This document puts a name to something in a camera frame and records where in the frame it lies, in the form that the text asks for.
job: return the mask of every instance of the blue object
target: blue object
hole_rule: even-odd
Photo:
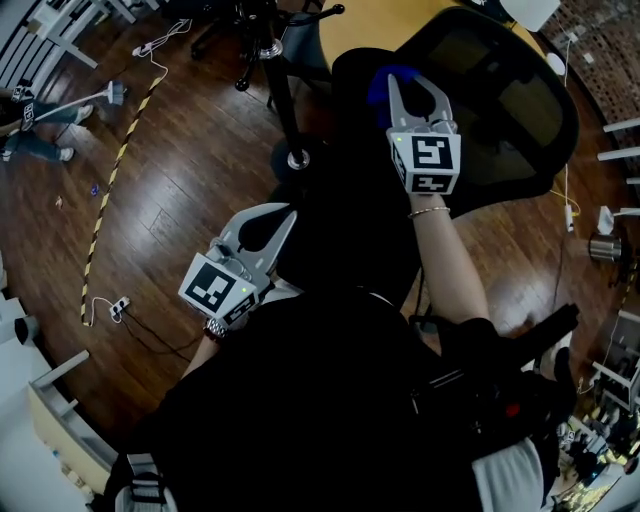
[[[394,75],[403,84],[408,84],[420,71],[409,66],[392,64],[381,67],[373,77],[367,94],[367,105],[376,110],[378,128],[391,128],[391,110],[389,108],[389,75]]]

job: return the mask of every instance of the yellow tabletop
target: yellow tabletop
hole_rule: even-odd
[[[395,51],[438,13],[461,5],[454,0],[327,0],[324,8],[335,4],[344,5],[345,12],[320,22],[320,41],[329,67],[333,67],[340,55],[354,48]],[[545,56],[525,28],[516,25],[513,31]]]

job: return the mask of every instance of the wooden floor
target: wooden floor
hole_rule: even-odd
[[[43,348],[54,361],[89,350],[90,360],[65,382],[116,446],[158,405],[186,366],[175,356],[148,352],[122,325],[109,320],[104,304],[97,304],[92,329],[79,320],[82,274],[101,195],[135,110],[158,75],[148,60],[133,60],[131,51],[167,28],[157,15],[133,27],[117,18],[98,27],[81,47],[101,62],[99,68],[92,71],[65,60],[46,99],[62,102],[87,95],[118,76],[129,88],[124,107],[103,106],[86,127],[62,134],[60,144],[78,151],[70,163],[25,157],[0,166],[0,249],[11,292],[39,319]],[[155,54],[171,72],[129,145],[104,220],[90,288],[91,296],[110,300],[129,296],[130,311],[175,347],[194,339],[201,328],[201,318],[177,296],[194,253],[208,246],[234,212],[265,201],[276,184],[268,164],[270,150],[281,138],[278,119],[265,106],[264,80],[257,76],[247,93],[233,87],[243,71],[238,41],[220,38],[203,61],[193,62],[188,44],[196,33],[177,36]],[[620,296],[607,287],[612,269],[594,266],[586,257],[586,240],[600,205],[629,205],[631,199],[619,168],[597,162],[596,154],[609,149],[608,141],[585,98],[574,87],[571,92],[582,133],[569,181],[582,215],[567,241],[557,305],[574,301],[582,310],[572,345],[577,378],[608,340],[607,319]],[[302,86],[297,109],[304,130],[331,137],[329,100]],[[43,133],[53,139],[60,128]],[[100,188],[98,197],[92,197],[94,185]],[[58,196],[61,209],[55,206]],[[458,219],[456,225],[502,333],[551,313],[564,226],[560,198],[548,194],[493,206]],[[405,312],[413,310],[416,296],[417,286]],[[135,324],[132,329],[155,350],[164,350]]]

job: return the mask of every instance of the brick wall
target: brick wall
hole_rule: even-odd
[[[640,117],[640,0],[562,0],[556,14],[542,33],[563,56],[568,38],[562,29],[578,36],[571,44],[570,67],[607,122]],[[621,147],[640,145],[640,128],[616,132],[615,137]],[[626,163],[640,175],[640,158]]]

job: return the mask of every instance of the wristwatch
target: wristwatch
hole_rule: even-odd
[[[212,338],[223,340],[229,335],[229,329],[222,327],[222,324],[215,318],[210,318],[204,324],[204,333]]]

